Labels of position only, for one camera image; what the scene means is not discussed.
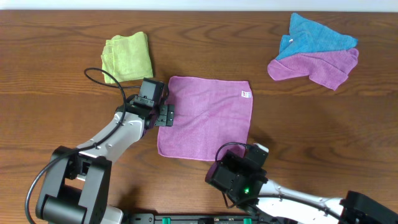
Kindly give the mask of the purple microfiber cloth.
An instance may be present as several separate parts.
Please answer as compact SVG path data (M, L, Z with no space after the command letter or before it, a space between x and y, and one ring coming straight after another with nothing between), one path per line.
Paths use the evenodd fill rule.
M218 151L223 144L247 141L253 107L249 82L174 76L169 91L174 123L159 128L161 156L212 161L223 155Z

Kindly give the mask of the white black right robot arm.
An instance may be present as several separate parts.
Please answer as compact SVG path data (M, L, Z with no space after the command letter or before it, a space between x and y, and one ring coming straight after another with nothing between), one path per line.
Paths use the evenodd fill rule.
M205 181L222 194L228 208L265 214L297 223L397 223L397 213L359 192L345 198L314 196L288 189L266 178L262 165L268 152L228 151L210 167Z

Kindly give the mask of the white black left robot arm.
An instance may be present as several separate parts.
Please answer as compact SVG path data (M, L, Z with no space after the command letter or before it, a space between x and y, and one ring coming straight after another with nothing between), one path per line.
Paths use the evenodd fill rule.
M75 149L60 146L39 173L44 178L35 215L48 223L122 223L108 204L113 164L153 126L171 126L173 105L120 106L113 120Z

